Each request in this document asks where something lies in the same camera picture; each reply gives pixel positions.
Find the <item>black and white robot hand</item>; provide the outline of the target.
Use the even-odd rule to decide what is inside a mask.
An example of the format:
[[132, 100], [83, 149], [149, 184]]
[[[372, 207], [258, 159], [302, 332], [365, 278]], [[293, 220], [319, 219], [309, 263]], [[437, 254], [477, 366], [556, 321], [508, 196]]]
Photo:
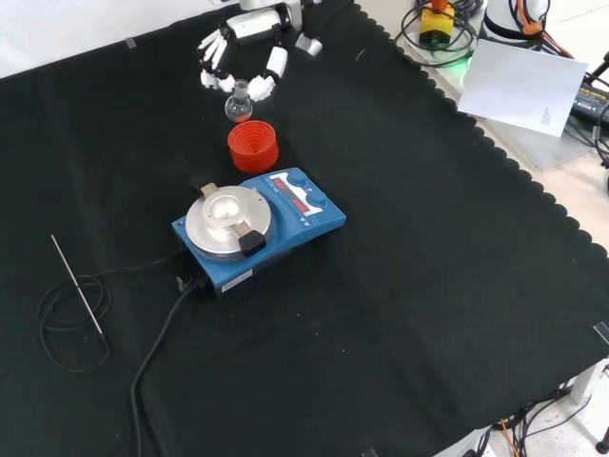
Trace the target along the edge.
[[200, 79], [206, 89], [235, 90], [237, 79], [226, 67], [236, 47], [272, 38], [275, 45], [265, 72], [248, 83], [248, 97], [258, 102], [266, 99], [283, 77], [288, 51], [282, 39], [303, 28], [303, 4], [300, 1], [241, 1], [239, 6], [240, 14], [228, 18], [197, 47]]

